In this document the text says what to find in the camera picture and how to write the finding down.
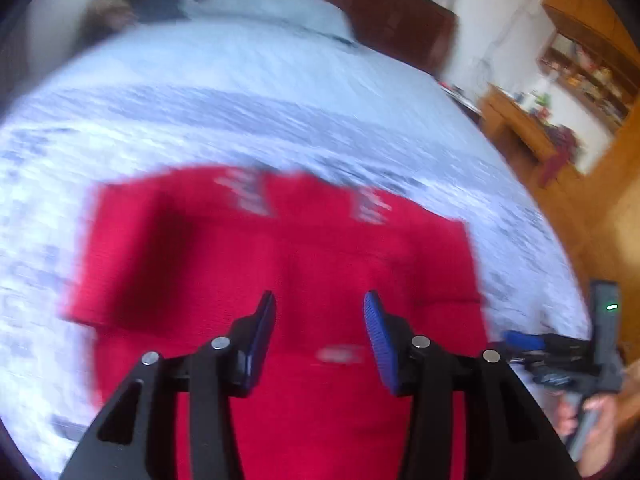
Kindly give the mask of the right hand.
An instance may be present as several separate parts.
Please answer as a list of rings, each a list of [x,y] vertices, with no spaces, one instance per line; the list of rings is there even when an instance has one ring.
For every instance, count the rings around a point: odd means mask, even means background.
[[[597,414],[577,462],[583,479],[638,479],[639,361],[626,368],[620,393],[603,393],[585,403],[586,414]]]

